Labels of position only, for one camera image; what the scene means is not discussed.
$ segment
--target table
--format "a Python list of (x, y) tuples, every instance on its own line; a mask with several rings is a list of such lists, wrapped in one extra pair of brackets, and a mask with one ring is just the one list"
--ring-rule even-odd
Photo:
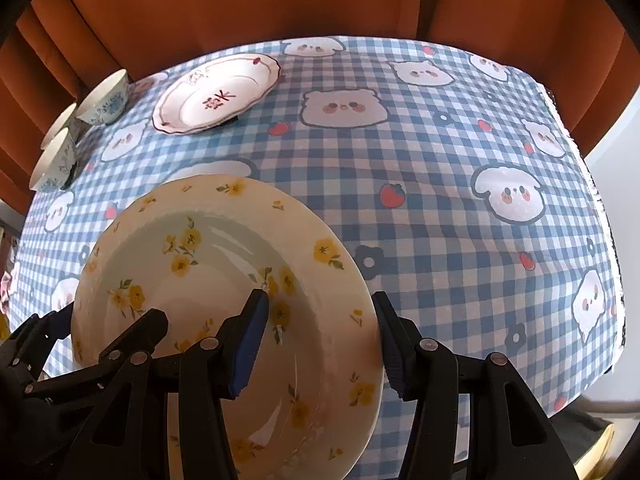
[[(282, 78), (272, 93), (204, 134), (155, 131), (154, 104), (171, 83), (241, 52), (278, 61)], [(345, 89), (353, 92), (337, 92)], [(351, 127), (322, 126), (328, 119), (318, 110), (332, 100), (344, 104)], [(359, 116), (358, 105), (367, 113)], [(229, 171), (312, 209), (370, 291), (385, 290), (423, 336), (459, 354), (507, 354), (548, 414), (603, 374), (624, 345), (604, 210), (551, 101), (516, 68), (418, 41), (240, 46), (146, 78), (120, 119), (92, 127), (78, 153), (71, 188), (37, 194), (31, 205), (12, 329), (72, 300), (94, 243), (119, 211), (172, 176), (226, 160)], [(46, 371), (73, 367), (70, 341), (59, 342)], [(413, 412), (386, 384), (375, 432), (349, 478), (398, 474)], [(461, 397), (458, 460), (468, 425)]]

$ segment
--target rivet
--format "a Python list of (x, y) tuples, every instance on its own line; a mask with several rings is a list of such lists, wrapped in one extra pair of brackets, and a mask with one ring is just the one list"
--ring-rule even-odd
[(146, 361), (146, 352), (143, 352), (143, 351), (135, 352), (135, 354), (131, 356), (130, 361), (135, 365), (141, 365), (143, 362)]
[(200, 342), (203, 350), (213, 350), (218, 347), (218, 340), (215, 337), (206, 337)]
[(489, 359), (491, 359), (491, 362), (494, 365), (498, 365), (498, 366), (504, 366), (509, 361), (507, 359), (507, 356), (505, 354), (501, 354), (500, 352), (492, 353), (491, 357), (489, 357)]
[(427, 352), (433, 352), (438, 348), (438, 342), (435, 339), (431, 339), (430, 337), (425, 337), (420, 340), (420, 348), (426, 350)]

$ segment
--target blue and white porcelain cup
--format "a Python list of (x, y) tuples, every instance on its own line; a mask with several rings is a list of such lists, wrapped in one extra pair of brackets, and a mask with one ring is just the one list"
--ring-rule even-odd
[(58, 118), (53, 121), (53, 124), (49, 127), (47, 133), (42, 139), (42, 143), (40, 144), (41, 150), (44, 150), (53, 140), (53, 138), (64, 128), (69, 128), (69, 135), (71, 135), (71, 138), (74, 141), (77, 141), (79, 137), (84, 134), (89, 126), (76, 117), (77, 110), (78, 104), (70, 104), (58, 116)]
[(129, 78), (123, 68), (95, 87), (80, 103), (76, 116), (88, 124), (111, 124), (127, 104)]
[(76, 144), (64, 128), (44, 149), (31, 173), (29, 188), (41, 193), (61, 189), (71, 179), (76, 164)]

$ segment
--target bowl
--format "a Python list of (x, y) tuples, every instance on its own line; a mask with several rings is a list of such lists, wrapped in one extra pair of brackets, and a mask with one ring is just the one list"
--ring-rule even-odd
[(62, 188), (76, 164), (76, 144), (69, 128), (63, 128), (44, 149), (33, 168), (29, 188), (49, 193)]
[(78, 120), (76, 117), (76, 110), (78, 109), (78, 103), (72, 103), (53, 121), (53, 124), (47, 130), (47, 133), (40, 143), (40, 149), (44, 150), (53, 138), (64, 128), (69, 128), (69, 135), (74, 140), (78, 140), (81, 134), (84, 133), (86, 124)]
[[(71, 323), (74, 360), (99, 353), (149, 308), (154, 356), (216, 335), (254, 288), (270, 314), (247, 387), (222, 400), (242, 480), (341, 480), (374, 429), (382, 395), (378, 321), (358, 267), (306, 206), (250, 178), (209, 174), (137, 199), (93, 247)], [(167, 407), (171, 478), (182, 478), (177, 394)]]
[(95, 87), (80, 103), (76, 116), (88, 124), (111, 124), (127, 104), (129, 98), (127, 71), (114, 72)]

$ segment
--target floral plate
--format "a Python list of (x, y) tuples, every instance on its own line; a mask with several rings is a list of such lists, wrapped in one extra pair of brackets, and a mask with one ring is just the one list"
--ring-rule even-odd
[(153, 122), (166, 134), (192, 134), (244, 112), (278, 82), (280, 66), (265, 54), (233, 54), (183, 75), (156, 103)]
[[(263, 182), (222, 174), (141, 197), (102, 234), (72, 319), (74, 359), (98, 354), (148, 308), (169, 319), (155, 356), (185, 351), (270, 298), (248, 386), (223, 400), (244, 480), (343, 478), (373, 431), (382, 394), (378, 324), (349, 253), (315, 214)], [(181, 479), (177, 396), (169, 399), (172, 478)]]

